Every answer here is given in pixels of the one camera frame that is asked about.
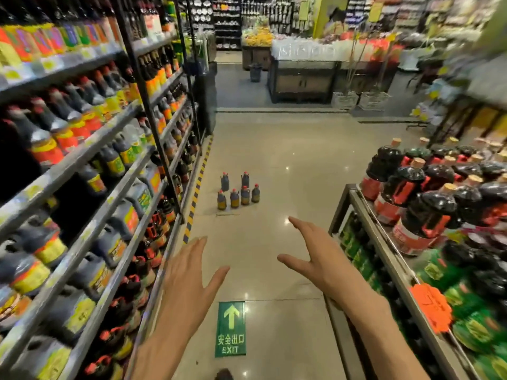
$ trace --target cabinet door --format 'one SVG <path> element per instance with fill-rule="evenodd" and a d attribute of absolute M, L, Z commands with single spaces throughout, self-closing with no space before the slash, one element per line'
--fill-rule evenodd
<path fill-rule="evenodd" d="M 331 76 L 306 76 L 303 81 L 305 92 L 325 93 L 331 85 Z"/>
<path fill-rule="evenodd" d="M 276 91 L 281 93 L 300 92 L 303 78 L 301 75 L 282 74 L 276 80 Z"/>

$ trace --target floor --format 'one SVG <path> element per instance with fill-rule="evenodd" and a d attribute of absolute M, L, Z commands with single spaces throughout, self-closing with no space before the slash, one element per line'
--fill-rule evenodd
<path fill-rule="evenodd" d="M 243 69 L 241 61 L 237 62 L 241 52 L 217 52 L 218 74 L 215 78 L 217 86 L 218 108 L 330 108 L 329 104 L 273 104 L 266 86 L 268 72 L 262 72 L 261 82 L 251 82 L 250 73 Z M 406 89 L 407 82 L 413 77 L 412 73 L 399 72 L 396 74 L 389 95 L 391 98 L 384 111 L 365 111 L 359 107 L 352 111 L 355 117 L 408 117 L 418 102 L 423 100 L 423 94 L 413 94 L 412 84 Z"/>
<path fill-rule="evenodd" d="M 231 270 L 173 380 L 212 380 L 224 367 L 236 380 L 345 379 L 322 293 L 276 256 L 307 259 L 287 217 L 327 229 L 344 184 L 359 181 L 376 149 L 400 136 L 408 147 L 419 134 L 402 123 L 363 124 L 348 114 L 217 115 L 190 238 L 208 236 L 205 283 L 221 265 Z M 224 171 L 231 189 L 248 171 L 250 186 L 260 186 L 260 203 L 217 216 Z M 246 301 L 246 355 L 215 358 L 218 302 L 232 300 Z"/>

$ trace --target trash can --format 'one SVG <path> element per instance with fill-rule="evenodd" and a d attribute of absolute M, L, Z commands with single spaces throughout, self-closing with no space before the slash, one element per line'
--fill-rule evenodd
<path fill-rule="evenodd" d="M 262 64 L 254 63 L 250 65 L 250 81 L 261 82 Z"/>

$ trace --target beige tile floor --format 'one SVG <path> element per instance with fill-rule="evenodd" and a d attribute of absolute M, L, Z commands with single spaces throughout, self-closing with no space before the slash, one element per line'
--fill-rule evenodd
<path fill-rule="evenodd" d="M 231 270 L 173 378 L 212 380 L 228 367 L 236 380 L 345 379 L 322 293 L 276 260 L 282 252 L 308 258 L 287 217 L 327 229 L 344 184 L 361 179 L 376 149 L 392 137 L 415 145 L 419 134 L 346 114 L 230 113 L 217 121 L 191 238 L 208 236 L 205 283 L 221 265 Z M 228 172 L 239 188 L 244 171 L 261 202 L 217 216 L 219 176 Z M 232 300 L 246 301 L 246 356 L 216 359 L 218 301 Z"/>

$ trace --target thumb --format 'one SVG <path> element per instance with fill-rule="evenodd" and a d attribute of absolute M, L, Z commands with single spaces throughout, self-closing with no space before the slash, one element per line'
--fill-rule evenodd
<path fill-rule="evenodd" d="M 209 284 L 206 288 L 204 288 L 204 296 L 206 300 L 211 304 L 217 295 L 222 283 L 225 280 L 225 276 L 227 272 L 231 269 L 229 266 L 220 267 L 214 273 L 212 279 L 209 281 Z"/>
<path fill-rule="evenodd" d="M 311 268 L 310 262 L 306 262 L 304 260 L 298 259 L 297 257 L 286 255 L 284 253 L 278 255 L 277 259 L 279 262 L 284 263 L 288 268 L 296 271 L 299 274 L 302 274 L 308 279 Z"/>

